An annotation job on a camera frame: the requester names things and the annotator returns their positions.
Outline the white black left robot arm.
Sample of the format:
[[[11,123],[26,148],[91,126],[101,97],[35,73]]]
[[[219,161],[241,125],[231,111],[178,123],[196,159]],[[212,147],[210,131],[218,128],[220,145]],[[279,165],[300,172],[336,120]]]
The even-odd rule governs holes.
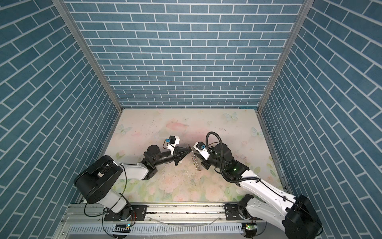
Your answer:
[[[137,164],[118,163],[105,155],[81,172],[74,179],[74,186],[87,203],[101,204],[118,214],[130,206],[124,192],[117,193],[112,189],[118,180],[149,180],[158,172],[157,166],[172,162],[178,165],[191,151],[190,147],[170,146],[169,150],[161,152],[159,146],[151,145]]]

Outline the large metal keyring band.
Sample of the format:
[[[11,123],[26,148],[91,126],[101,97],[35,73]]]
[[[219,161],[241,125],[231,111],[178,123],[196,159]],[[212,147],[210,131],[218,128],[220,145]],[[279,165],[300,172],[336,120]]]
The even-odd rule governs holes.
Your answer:
[[[197,156],[196,156],[196,151],[188,144],[187,147],[191,150],[191,160],[193,165],[195,166],[197,171],[201,171]]]

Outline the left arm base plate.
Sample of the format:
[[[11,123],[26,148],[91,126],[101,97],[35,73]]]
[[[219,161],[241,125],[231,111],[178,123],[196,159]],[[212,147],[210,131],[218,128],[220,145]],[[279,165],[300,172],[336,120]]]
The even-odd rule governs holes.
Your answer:
[[[141,222],[144,221],[147,205],[125,206],[119,213],[109,211],[105,213],[104,220],[107,222]]]

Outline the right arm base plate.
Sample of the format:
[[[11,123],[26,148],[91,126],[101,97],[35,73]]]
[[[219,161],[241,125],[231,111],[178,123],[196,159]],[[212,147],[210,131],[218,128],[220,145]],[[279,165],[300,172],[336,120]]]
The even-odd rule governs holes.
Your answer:
[[[227,203],[223,205],[225,218],[227,221],[239,221],[239,220],[247,220],[247,221],[255,221],[262,220],[257,217],[252,217],[249,213],[241,206],[237,204]]]

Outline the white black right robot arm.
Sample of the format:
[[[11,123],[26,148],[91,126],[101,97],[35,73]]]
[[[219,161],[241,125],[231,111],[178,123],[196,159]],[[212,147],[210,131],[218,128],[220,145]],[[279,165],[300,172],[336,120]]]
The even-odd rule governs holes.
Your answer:
[[[260,218],[284,231],[289,239],[315,239],[323,233],[322,222],[306,196],[296,197],[260,178],[234,159],[217,133],[210,131],[206,139],[211,135],[218,139],[218,144],[209,146],[208,141],[196,142],[197,157],[205,169],[218,168],[225,181],[246,191],[237,204],[244,219]]]

